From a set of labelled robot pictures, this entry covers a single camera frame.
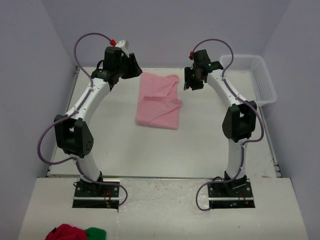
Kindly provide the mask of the pink t shirt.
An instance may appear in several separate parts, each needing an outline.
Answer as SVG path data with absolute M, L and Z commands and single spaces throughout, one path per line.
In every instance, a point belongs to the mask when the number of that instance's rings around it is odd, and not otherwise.
M 176 74 L 160 76 L 144 72 L 140 76 L 137 125 L 177 130 L 182 101 L 178 99 Z

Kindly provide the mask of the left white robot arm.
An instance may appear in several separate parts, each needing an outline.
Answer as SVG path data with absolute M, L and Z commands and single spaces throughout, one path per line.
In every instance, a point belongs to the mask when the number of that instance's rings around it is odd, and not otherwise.
M 89 124 L 102 100 L 119 79 L 131 79 L 142 74 L 135 55 L 126 45 L 108 46 L 104 58 L 88 74 L 89 84 L 76 104 L 64 115 L 54 119 L 56 144 L 73 161 L 80 173 L 77 188 L 97 197 L 103 193 L 102 173 L 92 154 L 94 137 Z

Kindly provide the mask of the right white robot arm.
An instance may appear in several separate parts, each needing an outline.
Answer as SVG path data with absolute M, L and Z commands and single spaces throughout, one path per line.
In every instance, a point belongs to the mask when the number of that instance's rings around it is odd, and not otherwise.
M 211 61 L 205 49 L 192 51 L 189 58 L 193 64 L 184 69 L 184 89 L 200 90 L 208 84 L 226 107 L 222 132 L 228 140 L 228 163 L 224 178 L 213 180 L 208 188 L 217 195 L 233 197 L 247 183 L 246 148 L 256 128 L 257 105 L 254 101 L 247 101 L 236 90 L 220 62 Z

